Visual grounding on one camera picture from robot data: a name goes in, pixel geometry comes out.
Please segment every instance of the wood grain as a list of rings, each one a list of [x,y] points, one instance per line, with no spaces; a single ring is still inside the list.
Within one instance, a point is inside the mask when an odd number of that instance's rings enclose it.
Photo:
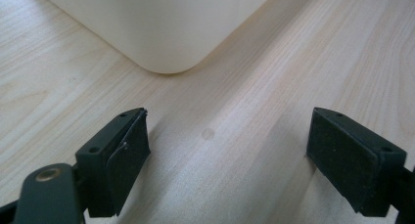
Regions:
[[[269,0],[201,64],[137,67],[48,0],[0,0],[0,204],[119,112],[152,154],[119,218],[87,223],[393,223],[365,218],[304,156],[312,108],[415,165],[415,0]]]

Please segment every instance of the white plastic box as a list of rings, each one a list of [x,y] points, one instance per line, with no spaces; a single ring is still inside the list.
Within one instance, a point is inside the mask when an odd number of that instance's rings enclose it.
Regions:
[[[266,0],[51,0],[139,66],[195,66]]]

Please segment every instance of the metal screw head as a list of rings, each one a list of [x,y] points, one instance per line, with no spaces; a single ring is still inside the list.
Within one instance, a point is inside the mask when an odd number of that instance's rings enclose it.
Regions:
[[[61,175],[62,169],[61,168],[49,168],[46,170],[41,171],[39,174],[36,175],[36,181],[38,182],[46,182],[52,180],[59,175]]]

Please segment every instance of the white bin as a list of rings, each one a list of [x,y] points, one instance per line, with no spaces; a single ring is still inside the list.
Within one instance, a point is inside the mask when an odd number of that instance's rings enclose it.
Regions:
[[[139,66],[195,66],[266,0],[51,0]]]

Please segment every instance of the light wood tabletop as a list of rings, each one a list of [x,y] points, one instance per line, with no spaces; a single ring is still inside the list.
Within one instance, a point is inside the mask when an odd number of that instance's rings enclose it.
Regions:
[[[393,207],[353,212],[305,156],[307,135],[314,107],[342,112],[412,169],[414,90],[415,0],[269,0],[174,75],[138,67],[48,0],[0,0],[0,205],[144,107],[152,153],[120,217],[87,223],[393,223]]]

